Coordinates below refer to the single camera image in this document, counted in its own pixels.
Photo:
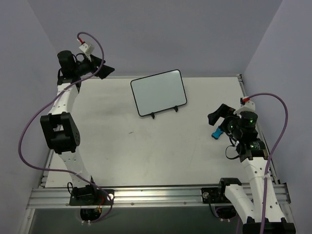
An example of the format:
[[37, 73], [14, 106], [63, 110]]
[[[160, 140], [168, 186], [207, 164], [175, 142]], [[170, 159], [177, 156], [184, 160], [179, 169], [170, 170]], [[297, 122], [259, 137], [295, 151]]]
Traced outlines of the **blue bone-shaped eraser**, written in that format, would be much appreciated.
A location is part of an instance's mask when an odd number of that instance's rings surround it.
[[212, 138], [218, 140], [222, 134], [218, 134], [217, 129], [212, 133]]

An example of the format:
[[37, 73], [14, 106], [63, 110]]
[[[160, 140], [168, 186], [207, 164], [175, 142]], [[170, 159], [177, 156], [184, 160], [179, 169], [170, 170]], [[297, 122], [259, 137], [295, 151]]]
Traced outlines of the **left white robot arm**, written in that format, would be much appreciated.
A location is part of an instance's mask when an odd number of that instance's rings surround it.
[[86, 204], [98, 200], [98, 190], [93, 178], [87, 172], [78, 147], [80, 133], [71, 111], [81, 88], [82, 76], [91, 73], [100, 79], [106, 78], [114, 68], [105, 65], [105, 60], [93, 55], [83, 55], [83, 60], [71, 51], [64, 50], [57, 54], [60, 63], [58, 71], [58, 97], [47, 115], [41, 116], [40, 124], [49, 149], [53, 150], [64, 162], [71, 176], [71, 196], [80, 198]]

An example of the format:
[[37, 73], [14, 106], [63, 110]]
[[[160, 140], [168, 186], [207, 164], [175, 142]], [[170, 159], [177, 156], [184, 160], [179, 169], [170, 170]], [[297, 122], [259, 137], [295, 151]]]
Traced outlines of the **small black-framed whiteboard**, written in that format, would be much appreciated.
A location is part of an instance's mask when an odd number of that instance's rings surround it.
[[155, 118], [156, 113], [170, 109], [178, 112], [188, 102], [178, 69], [134, 79], [130, 86], [140, 117]]

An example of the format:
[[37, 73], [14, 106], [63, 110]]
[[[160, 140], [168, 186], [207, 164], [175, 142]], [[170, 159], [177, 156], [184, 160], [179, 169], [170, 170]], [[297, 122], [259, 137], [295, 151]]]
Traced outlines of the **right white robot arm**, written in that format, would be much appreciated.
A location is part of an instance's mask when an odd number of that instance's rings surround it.
[[294, 234], [295, 225], [286, 220], [266, 170], [269, 155], [265, 143], [258, 137], [254, 103], [246, 101], [238, 110], [221, 104], [208, 114], [208, 123], [215, 125], [219, 118], [223, 118], [220, 130], [233, 141], [247, 173], [252, 198], [248, 198], [238, 178], [221, 178], [217, 197], [231, 202], [243, 223], [244, 234]]

